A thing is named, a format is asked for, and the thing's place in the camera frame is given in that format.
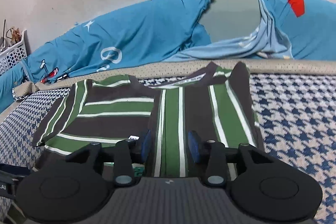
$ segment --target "striped shirt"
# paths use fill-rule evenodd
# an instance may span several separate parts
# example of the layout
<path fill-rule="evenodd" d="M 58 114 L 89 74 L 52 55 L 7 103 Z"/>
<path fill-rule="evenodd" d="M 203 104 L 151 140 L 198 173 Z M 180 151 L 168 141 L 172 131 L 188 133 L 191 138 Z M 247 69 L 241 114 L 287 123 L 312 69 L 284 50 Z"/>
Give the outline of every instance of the striped shirt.
<path fill-rule="evenodd" d="M 238 63 L 229 71 L 211 63 L 186 79 L 153 87 L 129 75 L 78 82 L 54 103 L 34 134 L 33 143 L 46 148 L 36 168 L 90 142 L 114 146 L 147 130 L 153 140 L 148 176 L 200 175 L 203 167 L 193 163 L 188 149 L 190 130 L 226 147 L 246 142 L 263 149 L 246 66 Z"/>

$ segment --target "beige mesh edging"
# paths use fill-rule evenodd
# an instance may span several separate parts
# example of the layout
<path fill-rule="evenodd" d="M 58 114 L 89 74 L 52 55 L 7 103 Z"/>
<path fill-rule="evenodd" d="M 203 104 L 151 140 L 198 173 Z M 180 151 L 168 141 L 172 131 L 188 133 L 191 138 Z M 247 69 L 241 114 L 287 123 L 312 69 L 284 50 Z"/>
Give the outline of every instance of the beige mesh edging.
<path fill-rule="evenodd" d="M 280 60 L 280 59 L 220 59 L 220 60 L 195 60 L 187 62 L 160 62 L 152 63 L 134 68 L 115 69 L 92 73 L 90 75 L 68 78 L 55 84 L 36 85 L 40 90 L 51 90 L 70 87 L 74 83 L 93 79 L 96 81 L 104 80 L 113 75 L 134 75 L 139 79 L 186 76 L 210 62 L 218 66 L 232 69 L 239 61 L 244 62 L 251 73 L 290 73 L 304 75 L 336 75 L 336 62 L 334 61 L 308 61 L 308 60 Z"/>

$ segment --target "mattress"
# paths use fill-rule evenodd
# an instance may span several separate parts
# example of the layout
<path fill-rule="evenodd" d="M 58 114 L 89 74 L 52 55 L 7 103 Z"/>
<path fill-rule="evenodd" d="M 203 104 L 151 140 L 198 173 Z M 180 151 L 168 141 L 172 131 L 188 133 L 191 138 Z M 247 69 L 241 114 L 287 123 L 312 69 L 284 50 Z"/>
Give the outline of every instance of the mattress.
<path fill-rule="evenodd" d="M 171 77 L 141 80 L 157 85 Z M 52 103 L 69 88 L 34 93 L 0 124 L 0 162 L 32 167 L 41 148 L 32 136 Z M 252 74 L 250 90 L 266 152 L 314 177 L 323 189 L 315 219 L 335 223 L 336 76 Z M 0 199 L 0 219 L 10 200 Z"/>

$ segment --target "blue fabric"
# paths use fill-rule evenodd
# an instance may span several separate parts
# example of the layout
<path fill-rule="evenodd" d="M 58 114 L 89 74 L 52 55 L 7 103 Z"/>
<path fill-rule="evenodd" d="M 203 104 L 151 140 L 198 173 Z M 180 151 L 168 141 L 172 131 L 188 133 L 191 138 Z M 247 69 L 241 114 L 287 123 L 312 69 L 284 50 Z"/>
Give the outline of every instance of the blue fabric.
<path fill-rule="evenodd" d="M 210 0 L 148 0 L 99 16 L 47 42 L 22 65 L 38 82 L 162 61 L 210 44 L 198 23 Z"/>
<path fill-rule="evenodd" d="M 14 102 L 12 89 L 22 84 L 23 78 L 24 72 L 20 64 L 0 76 L 0 113 Z"/>
<path fill-rule="evenodd" d="M 304 0 L 304 14 L 296 17 L 288 0 L 264 0 L 276 27 L 292 44 L 295 59 L 336 60 L 336 4 Z"/>
<path fill-rule="evenodd" d="M 164 60 L 165 62 L 186 61 L 194 59 L 221 58 L 293 58 L 291 43 L 287 35 L 276 27 L 274 17 L 268 11 L 263 0 L 259 0 L 261 22 L 248 37 L 226 39 L 204 46 L 196 46 L 182 50 Z"/>

